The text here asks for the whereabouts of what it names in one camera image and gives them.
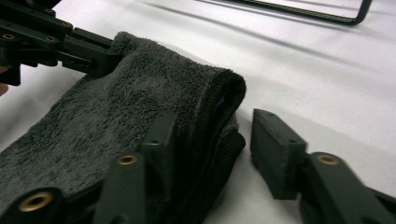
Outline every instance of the gray towel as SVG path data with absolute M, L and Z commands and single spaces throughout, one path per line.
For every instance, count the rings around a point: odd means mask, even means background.
M 0 154 L 0 213 L 31 189 L 56 187 L 71 196 L 97 183 L 112 158 L 136 149 L 158 113 L 174 110 L 172 198 L 150 200 L 149 220 L 203 222 L 245 145 L 234 117 L 244 79 L 126 33 L 112 49 L 124 58 L 111 74 L 85 76 Z

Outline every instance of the white table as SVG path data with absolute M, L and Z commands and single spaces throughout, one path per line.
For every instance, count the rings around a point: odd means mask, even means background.
M 353 17 L 359 0 L 277 0 Z M 247 146 L 205 223 L 302 223 L 297 202 L 274 201 L 250 162 L 253 108 L 278 114 L 309 152 L 343 158 L 369 187 L 396 196 L 396 4 L 375 0 L 356 27 L 195 0 L 63 0 L 57 17 L 113 38 L 156 40 L 247 82 L 237 111 Z M 0 97 L 0 150 L 38 122 L 83 75 L 22 68 L 22 85 Z

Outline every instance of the towel fold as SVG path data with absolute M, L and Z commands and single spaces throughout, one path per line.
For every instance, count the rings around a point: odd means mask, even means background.
M 119 33 L 124 55 L 101 78 L 85 76 L 0 154 L 0 213 L 26 191 L 65 195 L 104 178 L 164 110 L 177 112 L 177 160 L 169 202 L 148 202 L 150 223 L 202 223 L 245 145 L 234 112 L 246 85 L 230 70 L 201 65 L 153 41 Z

